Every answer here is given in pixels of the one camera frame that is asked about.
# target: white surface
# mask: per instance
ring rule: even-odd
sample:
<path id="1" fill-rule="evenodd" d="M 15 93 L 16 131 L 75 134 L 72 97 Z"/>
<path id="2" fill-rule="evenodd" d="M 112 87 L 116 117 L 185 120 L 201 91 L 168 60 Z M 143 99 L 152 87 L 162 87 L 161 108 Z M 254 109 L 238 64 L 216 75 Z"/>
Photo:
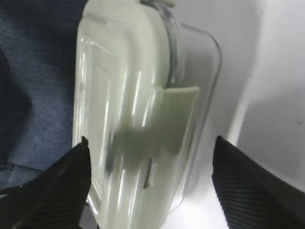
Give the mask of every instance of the white surface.
<path id="1" fill-rule="evenodd" d="M 200 180 L 163 229 L 227 228 L 211 182 L 218 135 L 305 191 L 304 9 L 302 0 L 178 1 L 180 20 L 210 32 L 224 63 L 193 173 Z"/>
<path id="2" fill-rule="evenodd" d="M 305 192 L 305 2 L 266 1 L 238 147 Z"/>

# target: denim fabric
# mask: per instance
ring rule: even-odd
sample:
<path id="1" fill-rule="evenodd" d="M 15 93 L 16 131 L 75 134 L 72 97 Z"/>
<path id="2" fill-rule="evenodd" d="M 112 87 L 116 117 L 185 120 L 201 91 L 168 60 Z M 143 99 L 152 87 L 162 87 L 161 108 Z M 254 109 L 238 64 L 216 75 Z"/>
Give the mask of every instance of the denim fabric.
<path id="1" fill-rule="evenodd" d="M 77 27 L 86 0 L 0 0 L 0 188 L 71 148 Z"/>

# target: plastic food container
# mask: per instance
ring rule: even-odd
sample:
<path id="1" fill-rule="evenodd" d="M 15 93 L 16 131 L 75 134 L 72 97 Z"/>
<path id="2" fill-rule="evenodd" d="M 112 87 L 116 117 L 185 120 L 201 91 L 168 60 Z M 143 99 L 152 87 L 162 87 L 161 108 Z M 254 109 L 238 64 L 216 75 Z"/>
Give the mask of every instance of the plastic food container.
<path id="1" fill-rule="evenodd" d="M 161 227 L 200 153 L 221 51 L 173 5 L 90 0 L 79 25 L 73 144 L 89 140 L 88 202 L 103 229 Z"/>

